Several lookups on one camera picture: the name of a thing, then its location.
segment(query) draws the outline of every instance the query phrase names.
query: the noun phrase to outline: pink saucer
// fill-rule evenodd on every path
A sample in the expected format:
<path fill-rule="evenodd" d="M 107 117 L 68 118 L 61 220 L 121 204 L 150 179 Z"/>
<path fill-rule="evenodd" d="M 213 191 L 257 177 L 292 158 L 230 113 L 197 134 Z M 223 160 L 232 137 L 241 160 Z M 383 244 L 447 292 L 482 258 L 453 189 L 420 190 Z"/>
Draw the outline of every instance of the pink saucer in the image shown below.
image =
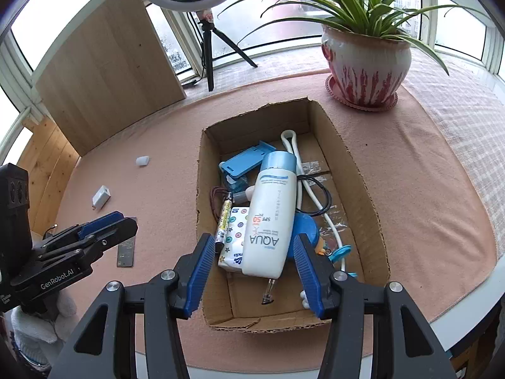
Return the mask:
<path fill-rule="evenodd" d="M 328 78 L 326 79 L 326 89 L 328 92 L 340 103 L 350 106 L 351 108 L 355 108 L 356 110 L 361 110 L 361 111 L 371 111 L 371 112 L 378 112 L 378 111 L 387 111 L 393 108 L 396 103 L 398 102 L 398 94 L 394 93 L 388 100 L 383 103 L 383 105 L 378 106 L 378 107 L 365 107 L 361 105 L 356 105 L 353 104 L 352 102 L 346 100 L 343 98 L 341 95 L 336 94 L 338 92 L 338 87 L 336 87 L 335 79 L 333 78 L 333 75 L 329 75 Z"/>

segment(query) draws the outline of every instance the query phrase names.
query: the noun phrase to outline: cardboard box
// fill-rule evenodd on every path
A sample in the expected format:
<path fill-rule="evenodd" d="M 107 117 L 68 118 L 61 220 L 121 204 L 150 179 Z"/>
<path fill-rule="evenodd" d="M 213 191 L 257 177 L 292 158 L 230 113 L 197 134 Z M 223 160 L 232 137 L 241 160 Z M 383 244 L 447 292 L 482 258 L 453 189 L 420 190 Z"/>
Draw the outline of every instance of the cardboard box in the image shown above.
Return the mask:
<path fill-rule="evenodd" d="M 284 150 L 282 131 L 294 130 L 304 169 L 324 180 L 331 192 L 333 206 L 329 212 L 335 223 L 348 227 L 340 233 L 342 242 L 353 247 L 347 271 L 357 272 L 359 280 L 385 286 L 389 265 L 379 218 L 358 167 L 335 130 L 332 122 L 315 101 L 307 98 L 266 105 L 216 123 L 203 131 L 199 151 L 196 208 L 198 235 L 214 234 L 216 221 L 211 213 L 209 193 L 220 184 L 218 163 L 263 140 Z M 254 183 L 258 169 L 249 173 Z M 317 186 L 314 192 L 324 201 Z M 304 210 L 315 209 L 304 194 Z M 330 246 L 333 234 L 322 217 L 317 218 L 321 235 Z M 203 310 L 212 329 L 238 332 L 281 332 L 323 324 L 310 310 L 303 309 L 302 285 L 294 262 L 286 262 L 274 288 L 274 302 L 261 305 L 267 279 L 225 272 L 214 263 L 205 286 Z"/>

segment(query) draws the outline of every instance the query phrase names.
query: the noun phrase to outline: wooden panel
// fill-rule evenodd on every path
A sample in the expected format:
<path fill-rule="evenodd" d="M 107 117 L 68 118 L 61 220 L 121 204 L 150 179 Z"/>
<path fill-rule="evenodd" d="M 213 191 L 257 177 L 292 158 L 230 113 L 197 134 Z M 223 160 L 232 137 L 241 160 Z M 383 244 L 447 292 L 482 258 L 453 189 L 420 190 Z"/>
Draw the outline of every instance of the wooden panel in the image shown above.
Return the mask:
<path fill-rule="evenodd" d="M 25 128 L 28 128 L 31 132 L 34 132 L 35 128 L 37 127 L 37 124 L 31 118 L 25 118 L 22 124 Z"/>
<path fill-rule="evenodd" d="M 36 88 L 80 155 L 185 98 L 142 0 L 106 0 L 62 44 Z"/>
<path fill-rule="evenodd" d="M 30 229 L 38 234 L 54 224 L 60 202 L 79 154 L 59 127 L 45 117 L 33 127 L 18 166 L 28 171 Z"/>
<path fill-rule="evenodd" d="M 18 167 L 27 170 L 28 173 L 31 172 L 54 130 L 56 130 L 56 124 L 48 117 L 45 117 L 39 125 L 34 127 L 33 135 L 19 157 Z"/>
<path fill-rule="evenodd" d="M 79 154 L 67 141 L 40 200 L 32 227 L 34 232 L 44 234 L 50 226 L 54 225 L 63 193 L 78 159 Z"/>
<path fill-rule="evenodd" d="M 35 218 L 39 210 L 40 201 L 44 195 L 47 182 L 56 166 L 63 148 L 68 143 L 68 140 L 62 134 L 61 130 L 56 127 L 49 141 L 46 143 L 40 152 L 39 159 L 31 171 L 28 172 L 28 189 L 30 195 L 30 209 L 28 218 L 30 220 L 30 229 L 33 229 Z"/>

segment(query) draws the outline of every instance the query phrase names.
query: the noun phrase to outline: window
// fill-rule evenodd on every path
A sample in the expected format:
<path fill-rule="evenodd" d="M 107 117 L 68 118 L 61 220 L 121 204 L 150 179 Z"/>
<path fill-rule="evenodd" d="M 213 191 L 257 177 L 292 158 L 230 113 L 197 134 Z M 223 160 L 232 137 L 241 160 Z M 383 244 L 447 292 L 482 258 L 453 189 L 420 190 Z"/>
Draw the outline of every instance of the window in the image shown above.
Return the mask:
<path fill-rule="evenodd" d="M 263 11 L 270 5 L 274 4 L 277 0 L 246 0 L 229 8 L 218 17 L 218 14 L 221 11 L 235 1 L 237 0 L 227 0 L 226 2 L 213 8 L 216 28 L 224 32 L 234 42 L 238 42 L 248 32 L 254 30 L 256 27 L 277 18 L 287 16 L 323 18 L 328 16 L 328 13 L 324 11 L 319 11 L 315 8 L 301 4 L 293 4 L 268 10 L 264 13 L 263 17 L 260 18 Z M 402 8 L 421 8 L 421 0 L 396 0 L 395 6 Z M 198 19 L 194 14 L 193 19 L 195 22 L 198 22 Z M 420 18 L 413 18 L 408 23 L 405 23 L 403 28 L 409 32 L 409 34 L 418 38 L 421 30 Z M 278 41 L 320 36 L 321 34 L 322 30 L 319 24 L 303 21 L 282 22 L 264 27 L 261 30 L 254 32 L 240 43 L 240 47 L 247 49 L 272 44 Z M 221 41 L 215 35 L 212 36 L 212 51 L 214 59 L 233 52 L 226 43 Z"/>
<path fill-rule="evenodd" d="M 23 128 L 21 133 L 16 138 L 16 141 L 14 141 L 14 144 L 12 144 L 12 148 L 7 154 L 4 164 L 11 163 L 16 165 L 18 163 L 19 157 L 21 157 L 21 154 L 23 153 L 26 144 L 32 135 L 33 133 L 28 128 Z"/>
<path fill-rule="evenodd" d="M 30 0 L 12 25 L 29 65 L 35 69 L 68 22 L 90 0 Z"/>
<path fill-rule="evenodd" d="M 146 7 L 146 10 L 176 74 L 181 74 L 191 69 L 191 65 L 184 55 L 179 42 L 175 38 L 174 32 L 170 28 L 161 8 L 157 5 L 150 4 Z"/>
<path fill-rule="evenodd" d="M 502 61 L 500 63 L 500 69 L 498 75 L 505 80 L 505 47 L 503 48 Z"/>
<path fill-rule="evenodd" d="M 16 110 L 16 108 L 14 108 L 14 105 L 12 105 L 11 100 L 9 100 L 2 88 L 0 88 L 0 115 L 2 116 L 0 118 L 0 139 L 3 139 L 10 129 L 12 123 L 18 117 L 19 112 Z M 7 158 L 3 163 L 17 164 L 19 157 L 21 157 L 21 153 L 25 149 L 26 144 L 28 143 L 28 140 L 31 136 L 31 131 L 23 128 L 21 134 L 19 134 L 17 137 L 7 155 Z"/>
<path fill-rule="evenodd" d="M 11 100 L 0 88 L 0 141 L 5 137 L 12 123 L 18 117 L 18 110 L 12 105 Z"/>
<path fill-rule="evenodd" d="M 438 0 L 438 4 L 454 4 Z M 486 26 L 463 8 L 438 10 L 435 44 L 481 60 L 486 39 Z"/>

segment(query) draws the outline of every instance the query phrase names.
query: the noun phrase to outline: blue bottle cap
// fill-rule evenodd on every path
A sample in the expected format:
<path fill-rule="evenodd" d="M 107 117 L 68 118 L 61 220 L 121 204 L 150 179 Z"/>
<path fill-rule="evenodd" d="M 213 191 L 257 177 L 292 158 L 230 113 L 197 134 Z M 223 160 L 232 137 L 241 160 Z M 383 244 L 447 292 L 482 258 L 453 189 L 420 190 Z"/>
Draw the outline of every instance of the blue bottle cap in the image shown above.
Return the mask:
<path fill-rule="evenodd" d="M 342 259 L 344 256 L 348 255 L 350 251 L 351 251 L 350 245 L 344 245 L 342 248 L 337 249 L 329 256 L 330 261 L 335 263 L 340 259 Z"/>
<path fill-rule="evenodd" d="M 268 168 L 282 168 L 296 174 L 296 157 L 286 151 L 273 151 L 263 158 L 260 171 Z"/>
<path fill-rule="evenodd" d="M 309 242 L 315 248 L 319 242 L 319 227 L 310 215 L 297 212 L 294 215 L 293 232 L 291 233 L 291 242 L 287 250 L 287 259 L 294 259 L 293 246 L 294 240 L 298 234 L 304 233 L 309 238 Z"/>

